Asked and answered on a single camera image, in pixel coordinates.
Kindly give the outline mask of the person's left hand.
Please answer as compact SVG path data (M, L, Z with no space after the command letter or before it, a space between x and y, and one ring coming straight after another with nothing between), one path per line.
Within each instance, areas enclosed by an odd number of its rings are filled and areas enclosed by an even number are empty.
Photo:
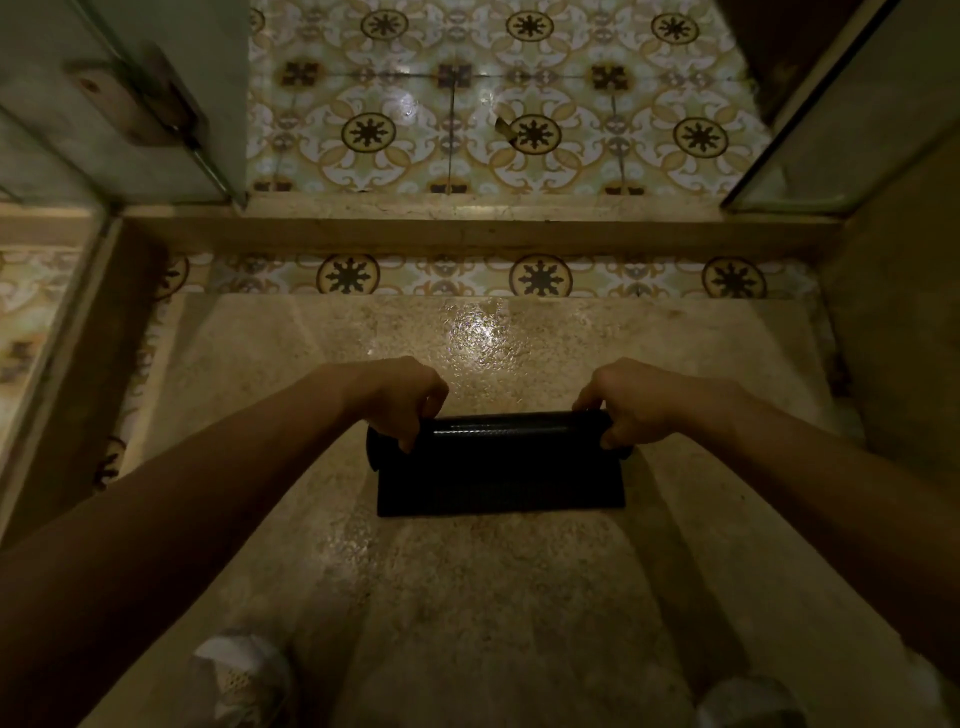
M397 441L398 420L435 419L450 394L437 370L412 356L334 365L330 383L338 399L338 429L364 421Z

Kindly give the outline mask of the person's right hand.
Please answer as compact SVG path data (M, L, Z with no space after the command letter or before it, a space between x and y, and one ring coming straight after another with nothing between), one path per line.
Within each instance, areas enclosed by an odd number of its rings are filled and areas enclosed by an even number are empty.
M680 434L703 445L726 429L744 390L735 382L683 374L631 358L596 370L574 400L574 411L606 409L607 450L648 445Z

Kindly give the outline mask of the black mat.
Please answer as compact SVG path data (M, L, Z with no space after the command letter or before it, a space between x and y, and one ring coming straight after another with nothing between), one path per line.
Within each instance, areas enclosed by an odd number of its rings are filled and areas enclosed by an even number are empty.
M366 431L381 518L619 509L621 463L575 411L425 419L411 454Z

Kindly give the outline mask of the person's right forearm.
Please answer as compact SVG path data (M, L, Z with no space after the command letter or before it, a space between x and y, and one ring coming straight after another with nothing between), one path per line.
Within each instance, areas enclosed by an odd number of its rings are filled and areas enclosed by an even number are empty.
M960 501L730 382L678 375L678 431L721 460L960 684Z

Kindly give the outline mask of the person's left forearm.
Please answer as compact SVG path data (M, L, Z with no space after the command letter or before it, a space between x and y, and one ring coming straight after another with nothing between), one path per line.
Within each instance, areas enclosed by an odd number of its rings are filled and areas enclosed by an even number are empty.
M150 643L359 419L369 381L322 367L219 419L0 552L0 725L77 661Z

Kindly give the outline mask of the stone threshold curb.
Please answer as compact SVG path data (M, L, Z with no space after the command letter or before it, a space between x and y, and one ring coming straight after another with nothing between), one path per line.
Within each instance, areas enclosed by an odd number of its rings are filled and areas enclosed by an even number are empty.
M271 192L233 204L138 204L123 223L182 253L499 256L543 253L758 260L816 255L841 219L727 212L685 196Z

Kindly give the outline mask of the person's white left shoe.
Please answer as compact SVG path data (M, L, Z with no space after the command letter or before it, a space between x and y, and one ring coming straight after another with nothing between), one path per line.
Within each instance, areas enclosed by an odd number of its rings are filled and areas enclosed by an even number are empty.
M179 712L182 728L298 728L293 665L270 639L226 630L189 658Z

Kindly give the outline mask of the person's white shoe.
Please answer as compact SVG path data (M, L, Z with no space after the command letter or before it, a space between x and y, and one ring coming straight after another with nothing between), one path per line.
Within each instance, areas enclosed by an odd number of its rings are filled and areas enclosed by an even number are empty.
M741 675L715 684L696 706L690 728L809 728L804 710L778 680Z
M189 658L179 712L182 728L298 728L293 665L270 639L226 630Z

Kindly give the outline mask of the person's white right shoe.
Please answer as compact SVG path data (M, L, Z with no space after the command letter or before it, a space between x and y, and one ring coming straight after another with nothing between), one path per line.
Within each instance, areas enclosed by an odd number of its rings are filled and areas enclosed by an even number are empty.
M778 680L741 675L715 684L696 706L690 728L809 728L804 710Z

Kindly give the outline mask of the glass shower panel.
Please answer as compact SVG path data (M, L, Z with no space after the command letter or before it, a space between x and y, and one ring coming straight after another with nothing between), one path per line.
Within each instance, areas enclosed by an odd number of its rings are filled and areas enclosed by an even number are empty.
M960 0L883 0L723 200L845 216L960 132Z

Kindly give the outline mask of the metal door hinge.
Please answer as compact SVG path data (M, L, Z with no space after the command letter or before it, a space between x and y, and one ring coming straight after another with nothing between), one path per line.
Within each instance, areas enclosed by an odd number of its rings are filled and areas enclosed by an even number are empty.
M136 147L199 150L210 123L167 54L156 43L139 64L120 59L73 59L66 77L116 130Z

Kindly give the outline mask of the glass shower door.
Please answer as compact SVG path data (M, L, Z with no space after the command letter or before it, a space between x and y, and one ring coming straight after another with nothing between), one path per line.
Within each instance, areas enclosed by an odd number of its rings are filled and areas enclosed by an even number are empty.
M246 206L254 0L0 0L0 202Z

